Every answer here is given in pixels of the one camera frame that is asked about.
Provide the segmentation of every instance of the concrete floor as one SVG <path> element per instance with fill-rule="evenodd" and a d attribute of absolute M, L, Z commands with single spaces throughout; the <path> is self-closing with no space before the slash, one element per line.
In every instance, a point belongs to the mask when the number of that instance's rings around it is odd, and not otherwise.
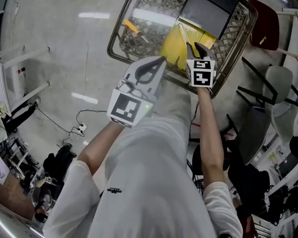
<path fill-rule="evenodd" d="M 66 130 L 77 126 L 75 117 L 80 110 L 106 110 L 111 93 L 123 76 L 127 64 L 110 58 L 106 53 L 109 37 L 125 0 L 16 0 L 20 4 L 11 32 L 11 20 L 16 4 L 7 0 L 1 29 L 1 49 L 25 44 L 25 51 L 50 47 L 48 54 L 28 60 L 28 89 L 49 81 L 50 86 L 42 91 L 40 109 Z M 275 10 L 286 7 L 281 0 L 260 0 Z M 81 12 L 103 12 L 108 19 L 80 18 Z M 280 18 L 280 46 L 285 46 L 290 21 Z M 260 71 L 267 66 L 279 64 L 281 55 L 247 45 L 243 56 Z M 226 114 L 237 124 L 247 106 L 236 96 L 238 85 L 252 89 L 260 87 L 258 80 L 239 61 L 224 87 L 213 100 L 220 128 L 227 125 Z M 98 104 L 87 103 L 72 97 L 78 93 L 98 100 Z M 196 105 L 192 96 L 192 109 Z M 35 160 L 43 163 L 49 153 L 56 153 L 67 134 L 50 121 L 44 120 L 39 111 L 19 127 L 21 137 Z M 83 142 L 89 142 L 107 123 L 105 113 L 82 113 L 79 121 L 87 124 L 85 137 L 73 135 L 67 140 L 79 154 Z"/>

